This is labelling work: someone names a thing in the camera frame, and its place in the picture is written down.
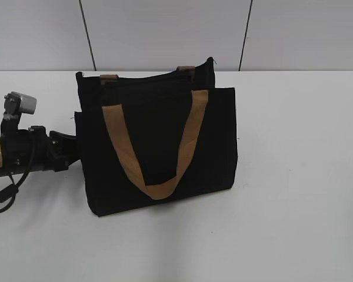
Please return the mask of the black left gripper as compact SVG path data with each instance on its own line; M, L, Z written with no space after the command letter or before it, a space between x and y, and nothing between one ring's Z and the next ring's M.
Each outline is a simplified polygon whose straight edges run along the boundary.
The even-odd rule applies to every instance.
M19 116L4 116L0 125L1 173L68 170L77 161L77 139L44 126L19 129Z

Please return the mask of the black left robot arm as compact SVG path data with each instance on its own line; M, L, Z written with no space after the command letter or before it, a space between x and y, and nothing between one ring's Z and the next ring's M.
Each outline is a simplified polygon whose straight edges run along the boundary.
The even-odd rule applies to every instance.
M19 119L2 119L0 125L0 177L22 174L27 170L68 170L80 159L76 136L44 126L19 129Z

